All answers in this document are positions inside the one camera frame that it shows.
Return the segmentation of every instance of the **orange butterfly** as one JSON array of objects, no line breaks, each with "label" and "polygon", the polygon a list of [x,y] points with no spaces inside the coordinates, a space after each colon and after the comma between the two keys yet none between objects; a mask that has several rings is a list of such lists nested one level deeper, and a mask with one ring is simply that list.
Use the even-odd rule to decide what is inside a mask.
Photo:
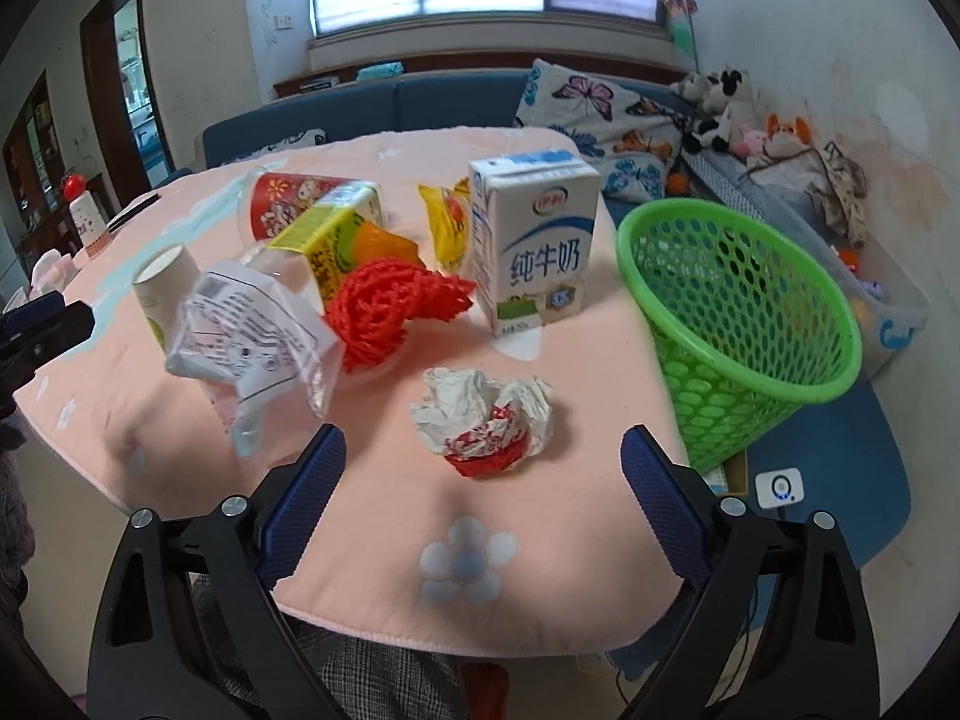
[{"label": "orange butterfly", "polygon": [[631,129],[628,132],[624,132],[623,137],[620,138],[620,143],[614,146],[613,150],[616,153],[623,151],[646,151],[647,153],[653,154],[661,160],[661,162],[666,162],[673,156],[673,146],[670,146],[670,143],[666,141],[655,142],[653,138],[644,141],[643,132],[638,129]]}]

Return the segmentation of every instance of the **black wire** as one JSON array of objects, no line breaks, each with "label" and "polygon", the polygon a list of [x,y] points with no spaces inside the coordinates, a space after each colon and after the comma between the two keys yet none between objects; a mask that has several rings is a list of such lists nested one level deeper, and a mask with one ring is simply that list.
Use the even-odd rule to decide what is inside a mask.
[{"label": "black wire", "polygon": [[750,603],[750,611],[747,613],[747,619],[743,623],[743,628],[746,629],[746,637],[744,638],[743,652],[740,653],[740,663],[736,664],[736,670],[733,671],[733,676],[730,678],[730,681],[727,683],[727,687],[724,689],[723,693],[720,694],[720,698],[717,699],[718,702],[723,701],[727,697],[727,694],[731,691],[733,683],[736,682],[736,678],[740,676],[740,669],[743,668],[743,661],[747,659],[747,651],[750,650],[750,624],[757,615],[757,606],[760,603],[760,594],[758,591],[760,586],[758,584],[754,585],[754,598]]},{"label": "black wire", "polygon": [[624,707],[629,707],[629,706],[630,706],[630,702],[627,701],[627,696],[624,695],[623,688],[620,687],[620,677],[622,677],[622,676],[623,676],[623,672],[622,672],[622,671],[616,672],[616,692],[618,692],[618,693],[620,694],[620,697],[623,699],[623,706],[624,706]]}]

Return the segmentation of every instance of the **white milk carton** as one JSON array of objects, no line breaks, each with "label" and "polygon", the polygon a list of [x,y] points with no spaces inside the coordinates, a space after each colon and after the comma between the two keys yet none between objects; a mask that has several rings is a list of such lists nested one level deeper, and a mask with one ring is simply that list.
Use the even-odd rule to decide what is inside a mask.
[{"label": "white milk carton", "polygon": [[475,277],[494,336],[579,313],[600,183],[560,149],[470,163]]}]

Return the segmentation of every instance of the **pink plush toy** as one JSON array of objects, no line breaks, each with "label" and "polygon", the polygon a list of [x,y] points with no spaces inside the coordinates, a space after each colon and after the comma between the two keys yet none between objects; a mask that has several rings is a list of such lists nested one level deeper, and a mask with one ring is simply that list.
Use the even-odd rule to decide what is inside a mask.
[{"label": "pink plush toy", "polygon": [[762,129],[747,128],[746,124],[741,125],[741,130],[743,132],[743,140],[734,143],[730,151],[734,156],[746,162],[748,157],[762,153],[763,148],[770,142],[770,136]]}]

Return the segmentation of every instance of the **white device with black circle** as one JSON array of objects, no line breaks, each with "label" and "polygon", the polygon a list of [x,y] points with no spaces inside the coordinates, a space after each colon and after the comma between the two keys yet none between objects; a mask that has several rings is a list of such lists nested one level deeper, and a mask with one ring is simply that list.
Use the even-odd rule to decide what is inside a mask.
[{"label": "white device with black circle", "polygon": [[803,500],[800,469],[784,469],[757,474],[757,503],[760,509],[779,509]]}]

